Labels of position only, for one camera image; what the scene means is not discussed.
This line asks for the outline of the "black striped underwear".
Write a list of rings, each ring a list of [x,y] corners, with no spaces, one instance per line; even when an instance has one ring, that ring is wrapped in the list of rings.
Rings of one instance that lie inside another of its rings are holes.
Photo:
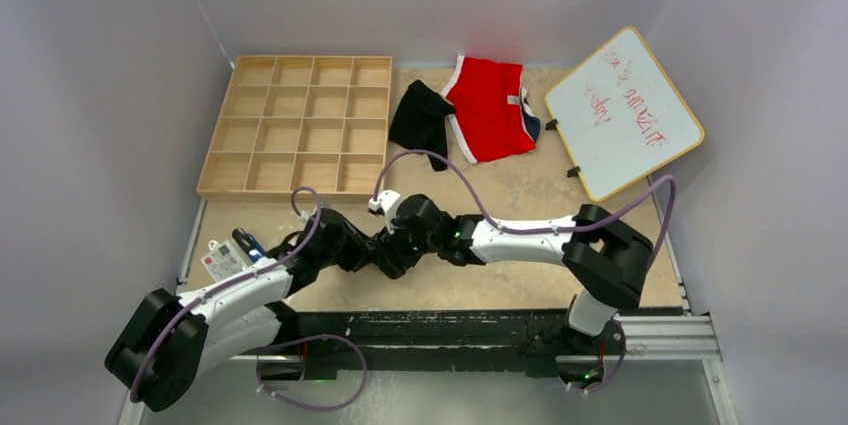
[[[396,230],[390,233],[381,230],[374,236],[376,266],[390,279],[398,279],[414,267],[423,253],[412,242],[408,231]]]

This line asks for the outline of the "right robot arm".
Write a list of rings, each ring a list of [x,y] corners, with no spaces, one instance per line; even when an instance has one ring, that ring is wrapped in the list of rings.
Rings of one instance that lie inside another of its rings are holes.
[[[385,219],[376,237],[376,264],[397,279],[434,254],[454,265],[522,261],[567,268],[582,285],[561,326],[564,344],[584,352],[613,316],[639,307],[654,245],[618,216],[584,204],[575,215],[542,221],[452,216],[423,194],[387,190],[368,202]]]

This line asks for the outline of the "plain black underwear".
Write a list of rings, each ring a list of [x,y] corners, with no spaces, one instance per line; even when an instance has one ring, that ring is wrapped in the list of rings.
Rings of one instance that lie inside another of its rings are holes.
[[[399,101],[388,139],[407,150],[427,150],[447,158],[446,119],[455,112],[439,93],[415,80]]]

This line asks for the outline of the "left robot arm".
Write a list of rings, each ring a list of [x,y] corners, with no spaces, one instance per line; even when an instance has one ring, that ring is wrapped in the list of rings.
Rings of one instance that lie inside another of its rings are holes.
[[[246,270],[182,295],[144,297],[105,358],[133,403],[152,411],[175,404],[202,373],[251,350],[308,352],[329,333],[306,335],[285,299],[330,266],[355,271],[374,258],[371,237],[339,212],[321,208],[303,231],[267,250]]]

